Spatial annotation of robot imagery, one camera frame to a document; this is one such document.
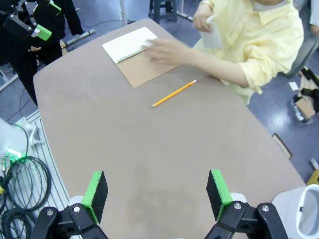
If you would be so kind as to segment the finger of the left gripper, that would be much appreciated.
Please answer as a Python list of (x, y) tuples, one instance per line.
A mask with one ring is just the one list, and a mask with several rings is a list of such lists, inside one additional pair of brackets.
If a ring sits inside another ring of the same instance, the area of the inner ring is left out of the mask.
[(45, 12), (50, 15), (59, 15), (61, 8), (53, 0), (37, 0), (33, 12)]
[(8, 15), (3, 27), (20, 40), (25, 40), (28, 37), (38, 37), (47, 41), (52, 35), (52, 32), (38, 24), (33, 16), (26, 16), (17, 12)]

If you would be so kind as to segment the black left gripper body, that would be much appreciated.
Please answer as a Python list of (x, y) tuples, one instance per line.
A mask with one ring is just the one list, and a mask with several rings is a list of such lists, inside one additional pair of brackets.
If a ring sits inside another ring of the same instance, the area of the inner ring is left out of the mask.
[(0, 14), (8, 16), (17, 13), (21, 16), (34, 17), (35, 2), (27, 0), (1, 0)]

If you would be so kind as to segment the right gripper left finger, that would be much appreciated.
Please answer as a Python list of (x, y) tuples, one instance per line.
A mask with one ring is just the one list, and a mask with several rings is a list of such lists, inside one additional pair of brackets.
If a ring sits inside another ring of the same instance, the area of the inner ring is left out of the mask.
[(62, 211), (44, 207), (35, 222), (31, 239), (106, 239), (100, 228), (108, 195), (103, 171), (95, 171), (84, 196), (72, 197)]

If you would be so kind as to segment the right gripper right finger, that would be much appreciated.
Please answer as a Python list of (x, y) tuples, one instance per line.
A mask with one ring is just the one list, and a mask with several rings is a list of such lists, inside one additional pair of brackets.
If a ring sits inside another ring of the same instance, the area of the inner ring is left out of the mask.
[(254, 208), (232, 199), (219, 169), (209, 171), (206, 190), (216, 221), (206, 239), (231, 239), (236, 233), (249, 239), (288, 238), (276, 207), (261, 203)]

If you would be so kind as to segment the person's left hand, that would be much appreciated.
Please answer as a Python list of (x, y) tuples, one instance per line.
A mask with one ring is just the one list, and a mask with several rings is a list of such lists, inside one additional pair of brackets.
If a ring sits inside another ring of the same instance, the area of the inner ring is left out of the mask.
[(182, 42), (169, 39), (148, 40), (143, 49), (154, 62), (168, 65), (188, 64), (192, 54), (192, 49)]

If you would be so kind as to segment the person's right hand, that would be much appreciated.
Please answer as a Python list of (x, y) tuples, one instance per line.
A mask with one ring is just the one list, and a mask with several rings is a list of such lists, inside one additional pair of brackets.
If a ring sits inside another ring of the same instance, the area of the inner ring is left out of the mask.
[(211, 16), (212, 12), (209, 8), (198, 9), (193, 17), (194, 28), (202, 32), (211, 32), (210, 26), (206, 21)]

